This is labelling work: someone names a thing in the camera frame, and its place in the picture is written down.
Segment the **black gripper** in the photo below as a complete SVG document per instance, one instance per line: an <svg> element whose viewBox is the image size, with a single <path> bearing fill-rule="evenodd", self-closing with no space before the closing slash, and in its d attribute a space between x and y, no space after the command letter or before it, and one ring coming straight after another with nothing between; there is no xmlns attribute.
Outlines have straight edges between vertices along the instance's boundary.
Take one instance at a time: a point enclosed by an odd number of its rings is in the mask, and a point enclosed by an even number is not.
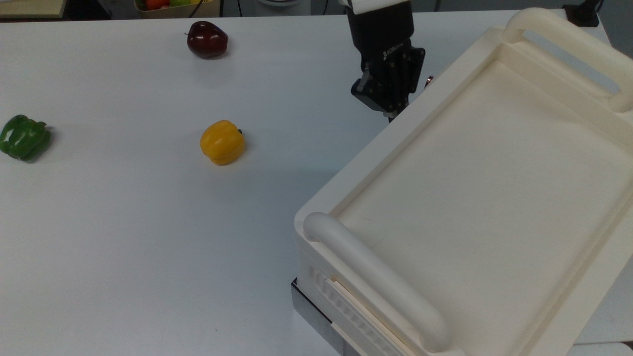
<svg viewBox="0 0 633 356"><path fill-rule="evenodd" d="M413 47L411 2L401 1L366 13L348 10L353 44L361 54L362 76L351 94L391 123L409 104L420 81L425 49Z"/></svg>

